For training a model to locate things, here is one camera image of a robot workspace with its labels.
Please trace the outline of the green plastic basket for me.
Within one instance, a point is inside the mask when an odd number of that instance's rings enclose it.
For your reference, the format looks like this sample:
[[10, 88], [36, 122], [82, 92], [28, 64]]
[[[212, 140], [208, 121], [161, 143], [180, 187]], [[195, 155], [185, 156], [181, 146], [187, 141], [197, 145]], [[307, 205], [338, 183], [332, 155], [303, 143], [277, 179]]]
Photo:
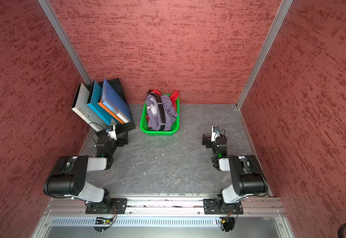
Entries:
[[172, 136], [172, 135], [174, 135], [180, 127], [180, 98], [177, 98], [176, 105], [177, 105], [178, 117], [177, 117], [176, 121], [173, 123], [171, 130], [170, 131], [154, 131], [154, 130], [148, 128], [148, 125], [147, 125], [147, 106], [146, 106], [146, 104], [144, 104], [143, 105], [143, 112], [142, 112], [142, 116], [141, 116], [141, 121], [140, 121], [141, 131], [150, 135], [150, 136]]

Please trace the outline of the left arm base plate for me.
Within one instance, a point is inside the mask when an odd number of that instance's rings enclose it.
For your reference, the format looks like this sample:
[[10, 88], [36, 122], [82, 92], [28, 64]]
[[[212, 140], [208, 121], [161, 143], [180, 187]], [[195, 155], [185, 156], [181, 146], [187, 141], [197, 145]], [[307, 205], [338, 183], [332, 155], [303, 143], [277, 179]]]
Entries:
[[99, 203], [87, 203], [86, 214], [124, 214], [127, 207], [128, 199], [126, 198], [111, 198], [109, 201]]

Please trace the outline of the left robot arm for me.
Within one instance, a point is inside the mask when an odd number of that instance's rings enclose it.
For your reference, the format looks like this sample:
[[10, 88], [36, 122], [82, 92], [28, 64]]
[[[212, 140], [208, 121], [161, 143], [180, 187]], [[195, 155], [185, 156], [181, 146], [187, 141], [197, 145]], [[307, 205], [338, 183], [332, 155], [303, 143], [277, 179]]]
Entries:
[[116, 149], [127, 144], [127, 132], [117, 139], [102, 135], [95, 145], [96, 156], [59, 157], [45, 182], [44, 194], [52, 198], [70, 197], [84, 201], [86, 214], [124, 214], [127, 199], [111, 198], [107, 189], [89, 183], [86, 175], [88, 172], [109, 170]]

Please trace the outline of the purple trousers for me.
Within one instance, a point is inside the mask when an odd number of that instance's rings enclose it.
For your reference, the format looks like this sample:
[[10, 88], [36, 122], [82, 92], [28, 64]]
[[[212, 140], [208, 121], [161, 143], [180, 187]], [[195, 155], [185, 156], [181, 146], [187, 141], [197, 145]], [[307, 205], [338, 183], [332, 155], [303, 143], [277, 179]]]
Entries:
[[170, 131], [179, 115], [170, 96], [150, 93], [145, 103], [148, 128], [154, 131]]

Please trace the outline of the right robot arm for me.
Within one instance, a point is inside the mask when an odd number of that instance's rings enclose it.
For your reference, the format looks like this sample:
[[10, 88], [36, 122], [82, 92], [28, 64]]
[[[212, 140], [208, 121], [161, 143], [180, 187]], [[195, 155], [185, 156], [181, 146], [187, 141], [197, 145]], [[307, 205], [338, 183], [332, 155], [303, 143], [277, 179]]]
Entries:
[[206, 214], [242, 214], [241, 201], [251, 196], [266, 196], [268, 184], [254, 155], [229, 155], [227, 138], [223, 134], [202, 136], [202, 145], [213, 152], [212, 165], [229, 172], [231, 185], [220, 190], [216, 199], [205, 199]]

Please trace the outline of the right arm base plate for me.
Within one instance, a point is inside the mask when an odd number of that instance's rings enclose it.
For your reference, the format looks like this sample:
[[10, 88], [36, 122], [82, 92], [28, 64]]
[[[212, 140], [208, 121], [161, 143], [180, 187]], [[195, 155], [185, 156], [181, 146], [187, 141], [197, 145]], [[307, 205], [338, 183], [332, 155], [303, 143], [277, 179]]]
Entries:
[[241, 215], [243, 208], [240, 202], [225, 203], [219, 199], [203, 199], [204, 213], [206, 215]]

